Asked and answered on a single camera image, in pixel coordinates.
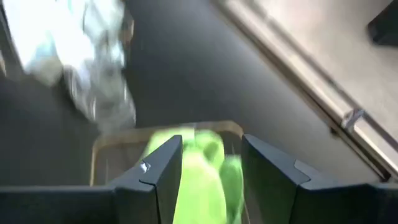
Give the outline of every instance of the black plastic part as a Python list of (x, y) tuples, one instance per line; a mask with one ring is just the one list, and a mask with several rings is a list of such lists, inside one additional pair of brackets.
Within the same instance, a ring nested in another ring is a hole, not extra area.
[(101, 187), (2, 187), (0, 223), (172, 223), (182, 137), (144, 160)]
[(397, 184), (343, 185), (244, 135), (243, 174), (264, 223), (395, 223)]
[(368, 24), (369, 36), (376, 44), (398, 45), (398, 2), (392, 1)]

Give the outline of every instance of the green object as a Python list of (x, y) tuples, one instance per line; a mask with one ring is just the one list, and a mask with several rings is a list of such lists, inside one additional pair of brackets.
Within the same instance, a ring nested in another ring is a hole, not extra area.
[(182, 136), (183, 157), (173, 224), (240, 224), (243, 208), (240, 157), (224, 157), (223, 140), (218, 134), (191, 128), (156, 132), (143, 157), (174, 135)]

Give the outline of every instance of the green plush toy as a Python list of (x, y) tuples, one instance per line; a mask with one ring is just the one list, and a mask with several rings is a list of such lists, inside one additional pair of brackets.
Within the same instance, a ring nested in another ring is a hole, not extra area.
[(243, 173), (240, 157), (224, 157), (223, 140), (216, 133), (190, 128), (156, 132), (143, 157), (174, 135), (182, 136), (183, 157), (173, 223), (241, 223)]

